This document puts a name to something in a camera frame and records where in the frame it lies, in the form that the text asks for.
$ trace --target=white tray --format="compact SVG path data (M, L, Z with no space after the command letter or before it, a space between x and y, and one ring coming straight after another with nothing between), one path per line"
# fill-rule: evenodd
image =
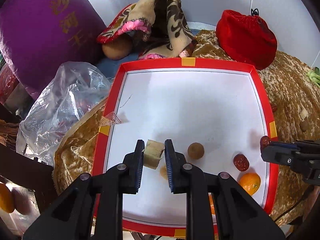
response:
M267 95L253 66L194 58L129 62L119 69L104 115L113 111L123 123L100 129L93 175L121 163L134 151L138 139L145 143L172 139L175 151L188 162L207 173L226 171L236 180L244 172L235 168L233 157L241 152L250 162L246 172L254 171L261 178L252 197L271 212L277 166L270 167L261 159L260 138L275 138L276 132ZM197 161L187 155L193 142L205 150ZM168 181L160 176L164 165L163 158L157 170L144 167L137 195L123 196L125 228L183 235L186 196L170 192Z

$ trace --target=blue fabric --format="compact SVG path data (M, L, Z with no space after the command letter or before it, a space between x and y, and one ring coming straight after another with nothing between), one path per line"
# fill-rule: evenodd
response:
M191 30L193 35L197 35L199 31L200 30ZM102 74L104 74L105 77L114 78L116 76L119 66L122 63L137 60L138 56L138 52L133 52L129 54L127 57L124 57L120 60L112 60L105 57L102 60L100 60L100 62L98 62L96 67L101 71Z

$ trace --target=purple bag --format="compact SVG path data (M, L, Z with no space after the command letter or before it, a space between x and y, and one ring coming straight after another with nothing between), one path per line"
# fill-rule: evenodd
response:
M88 0L6 0L0 8L0 51L37 99L66 61L95 64L105 24Z

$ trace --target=white wall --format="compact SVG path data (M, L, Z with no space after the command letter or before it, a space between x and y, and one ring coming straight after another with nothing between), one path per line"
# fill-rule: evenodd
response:
M89 0L106 25L138 0ZM320 33L301 0L181 0L188 22L216 25L223 10L250 14L258 8L278 40L278 49L308 65L320 66Z

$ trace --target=green vegetable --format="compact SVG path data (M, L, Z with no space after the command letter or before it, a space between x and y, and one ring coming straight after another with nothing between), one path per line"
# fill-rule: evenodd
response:
M309 70L306 73L306 76L310 79L310 82L315 84L318 88L320 88L320 69L315 68L314 70Z

